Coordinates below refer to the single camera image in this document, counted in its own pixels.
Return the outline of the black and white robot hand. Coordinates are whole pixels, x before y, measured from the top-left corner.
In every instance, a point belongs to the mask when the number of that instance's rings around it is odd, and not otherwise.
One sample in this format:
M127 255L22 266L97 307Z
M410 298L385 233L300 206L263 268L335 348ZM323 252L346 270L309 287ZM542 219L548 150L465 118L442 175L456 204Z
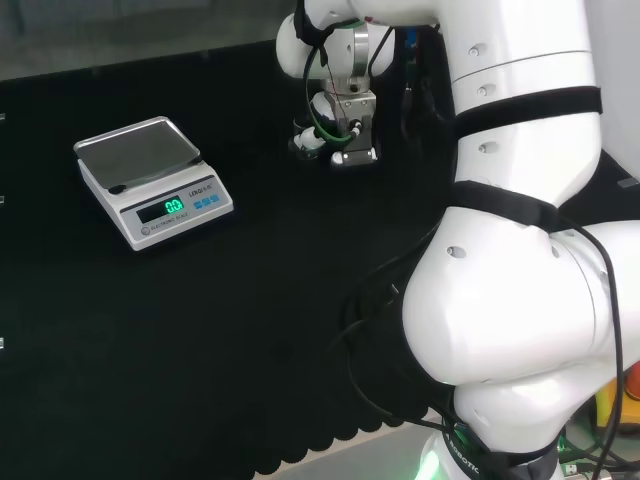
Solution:
M301 160L326 160L334 169L374 164L375 109L370 90L342 95L321 90L310 99L305 116L294 121L289 149Z

